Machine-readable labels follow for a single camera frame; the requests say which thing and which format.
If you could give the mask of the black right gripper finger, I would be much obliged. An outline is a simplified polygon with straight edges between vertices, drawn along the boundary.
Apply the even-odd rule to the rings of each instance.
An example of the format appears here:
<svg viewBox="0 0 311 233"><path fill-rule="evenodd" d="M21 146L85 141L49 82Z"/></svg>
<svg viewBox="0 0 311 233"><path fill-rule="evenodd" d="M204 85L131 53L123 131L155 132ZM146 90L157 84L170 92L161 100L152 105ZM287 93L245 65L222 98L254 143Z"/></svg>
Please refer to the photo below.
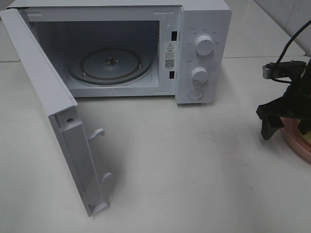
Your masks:
<svg viewBox="0 0 311 233"><path fill-rule="evenodd" d="M261 135L264 140L269 140L273 134L284 127L280 117L266 117L262 120Z"/></svg>

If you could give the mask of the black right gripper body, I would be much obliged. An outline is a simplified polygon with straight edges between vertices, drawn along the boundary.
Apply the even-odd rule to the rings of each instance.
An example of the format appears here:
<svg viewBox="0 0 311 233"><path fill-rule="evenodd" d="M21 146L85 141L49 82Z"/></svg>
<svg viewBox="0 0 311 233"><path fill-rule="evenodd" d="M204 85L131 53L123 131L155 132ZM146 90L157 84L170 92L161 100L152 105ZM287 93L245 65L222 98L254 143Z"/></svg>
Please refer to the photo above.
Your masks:
<svg viewBox="0 0 311 233"><path fill-rule="evenodd" d="M304 73L290 84L282 97L259 105L256 113L261 120L266 117L300 119L298 127L304 129L303 134L311 130L311 75Z"/></svg>

